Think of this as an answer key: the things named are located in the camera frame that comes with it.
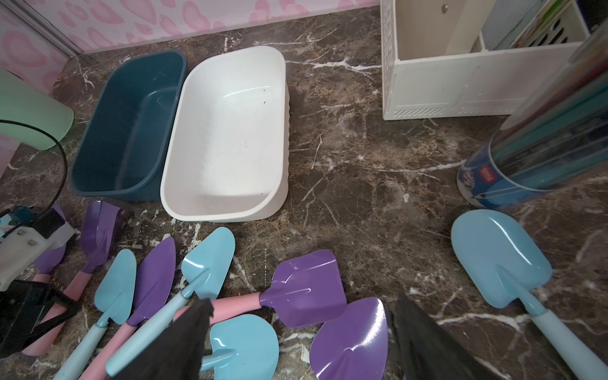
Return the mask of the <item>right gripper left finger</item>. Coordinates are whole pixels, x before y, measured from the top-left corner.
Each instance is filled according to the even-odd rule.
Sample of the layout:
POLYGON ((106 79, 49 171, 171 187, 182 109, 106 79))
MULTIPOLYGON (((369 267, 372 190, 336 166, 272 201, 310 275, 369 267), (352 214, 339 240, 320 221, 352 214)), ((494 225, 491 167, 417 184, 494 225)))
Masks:
POLYGON ((198 379, 214 307, 197 300, 113 379, 198 379))

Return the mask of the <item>purple square shovel pink handle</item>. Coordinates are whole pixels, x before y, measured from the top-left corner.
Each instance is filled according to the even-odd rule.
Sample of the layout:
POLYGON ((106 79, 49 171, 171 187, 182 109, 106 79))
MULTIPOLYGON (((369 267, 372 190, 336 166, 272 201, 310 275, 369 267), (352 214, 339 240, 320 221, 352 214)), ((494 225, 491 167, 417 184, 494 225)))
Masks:
MULTIPOLYGON (((65 296, 79 301, 83 291, 95 272, 95 270, 106 263, 109 258, 109 249, 112 243, 115 224, 120 208, 102 200, 91 202, 85 214, 82 226, 81 247, 87 262, 85 267, 77 273, 71 283, 67 286, 65 296)), ((47 312, 42 322, 61 315, 67 309, 60 304, 55 304, 47 312)), ((47 332, 39 340, 33 342, 22 351, 26 356, 42 356, 52 346, 65 323, 47 332)))

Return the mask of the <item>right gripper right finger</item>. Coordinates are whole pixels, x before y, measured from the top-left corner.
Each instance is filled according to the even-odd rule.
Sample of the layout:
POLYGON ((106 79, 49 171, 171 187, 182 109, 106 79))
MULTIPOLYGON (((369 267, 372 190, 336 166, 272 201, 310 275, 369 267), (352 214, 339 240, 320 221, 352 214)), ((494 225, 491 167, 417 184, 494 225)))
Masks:
POLYGON ((404 379, 497 379, 405 294, 393 326, 404 379))

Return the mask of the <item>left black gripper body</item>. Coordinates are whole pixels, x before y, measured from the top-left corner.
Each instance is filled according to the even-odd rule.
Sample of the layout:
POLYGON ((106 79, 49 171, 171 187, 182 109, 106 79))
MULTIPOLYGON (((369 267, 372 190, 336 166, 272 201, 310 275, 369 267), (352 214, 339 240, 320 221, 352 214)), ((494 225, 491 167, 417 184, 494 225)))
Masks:
POLYGON ((50 283, 14 280, 1 293, 1 358, 27 348, 78 311, 79 303, 50 283))

